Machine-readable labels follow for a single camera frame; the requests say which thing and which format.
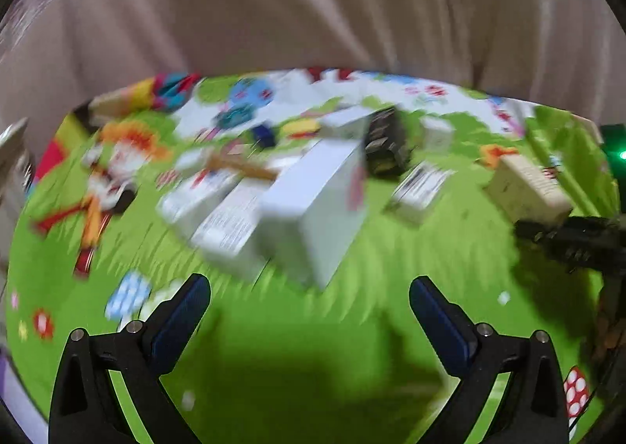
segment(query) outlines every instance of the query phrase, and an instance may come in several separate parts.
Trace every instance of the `cartoon tablecloth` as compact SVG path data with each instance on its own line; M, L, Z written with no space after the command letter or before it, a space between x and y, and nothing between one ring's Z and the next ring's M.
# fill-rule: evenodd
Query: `cartoon tablecloth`
M291 283L271 262L255 285L220 272L155 212L191 148L249 145L252 125L290 131L280 126L357 102L395 104L410 144L425 115L451 123L448 152L415 149L412 161L456 173L421 226L384 212L393 182L368 179L367 218L324 291ZM218 115L245 107L252 121L215 127ZM306 142L281 133L275 149ZM409 308L409 283L422 274L500 333L548 331L565 377L579 362L601 280L569 275L515 242L483 190L493 161L511 149L558 179L575 214L617 212L603 153L571 114L449 84L311 68L159 76L100 96L63 121L15 231L7 331L24 386L47 415L72 329L109 333L145 319L192 272L209 278L211 305L162 382L202 442L415 442L456 385ZM137 439L149 442L113 378ZM469 442L484 435L505 384L498 380ZM590 412L580 424L597 408Z

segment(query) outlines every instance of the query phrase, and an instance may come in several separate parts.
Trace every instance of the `metal screw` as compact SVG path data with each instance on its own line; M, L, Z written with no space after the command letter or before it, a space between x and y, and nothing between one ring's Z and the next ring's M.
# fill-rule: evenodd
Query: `metal screw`
M476 330L479 334L482 334L483 336L493 335L493 328L486 322L481 322L480 324L478 324L476 326Z
M534 337L541 343L548 343L550 341L550 335L545 331L539 330L534 332Z
M70 334L70 338L72 341L80 341L83 339L84 336L85 332L82 329L75 329L74 331L72 331L72 334Z
M138 333L139 331L142 330L142 327L143 327L143 322L142 321L130 321L126 325L126 330L129 333Z

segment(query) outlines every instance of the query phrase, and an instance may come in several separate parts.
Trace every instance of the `beige fabric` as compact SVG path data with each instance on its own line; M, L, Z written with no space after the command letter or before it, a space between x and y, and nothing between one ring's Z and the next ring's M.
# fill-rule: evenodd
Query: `beige fabric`
M41 155L68 111L151 74L312 65L626 120L626 36L603 0L52 0L0 61L0 120L30 116Z

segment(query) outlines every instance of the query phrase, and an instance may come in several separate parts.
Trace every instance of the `blue gripper pad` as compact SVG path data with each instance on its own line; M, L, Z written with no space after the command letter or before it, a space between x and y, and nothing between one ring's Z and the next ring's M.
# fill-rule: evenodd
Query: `blue gripper pad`
M170 300L162 302L146 321L142 349L148 368L160 376L174 369L211 300L206 277L192 274Z
M409 303L448 375L464 378L478 348L470 318L448 302L428 276L412 281Z

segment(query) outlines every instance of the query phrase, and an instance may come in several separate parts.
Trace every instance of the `colorful fabric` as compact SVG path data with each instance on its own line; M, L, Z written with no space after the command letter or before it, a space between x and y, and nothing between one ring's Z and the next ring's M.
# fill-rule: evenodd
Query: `colorful fabric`
M110 333L130 319L147 319L192 272L208 277L211 305L162 382L201 442L416 442L456 388L408 304L409 284L422 274L472 320L500 333L546 330L563 378L584 364L580 344L594 319L600 276L569 274L515 241L511 223L484 191L500 156L518 152L556 178L574 214L614 216L619 201L605 158L568 112L358 70L270 71L194 86L196 81L157 77L110 93L107 100L117 108L102 110L123 112L121 117L89 137L86 128L106 114L69 116L44 157L48 168L38 172L39 184L18 222L7 282L18 302L7 308L13 360L43 414L72 329ZM271 99L262 96L265 89ZM216 118L241 90L254 90L253 119L216 131ZM290 123L315 122L311 118L355 103L372 110L394 104L413 148L411 165L427 160L455 174L421 226L385 212L396 183L355 174L349 198L365 201L367 219L323 292L289 282L271 261L255 285L242 282L209 264L157 214L161 197L183 177L175 167L187 151L240 146L249 153L249 130L271 124L277 146L254 155L289 156L307 147L316 130L299 138ZM447 151L421 148L426 117L449 124ZM93 176L85 166L93 160L118 182L107 186L104 172ZM125 200L124 184L131 197ZM106 232L90 251L87 278L74 274L85 213L64 216L46 234L34 224L82 202L89 191L113 201ZM128 396L117 378L113 382L127 409ZM505 382L497 380L469 442L483 438ZM592 404L577 435L598 412ZM230 424L234 420L243 424ZM150 442L136 416L130 424L140 443Z

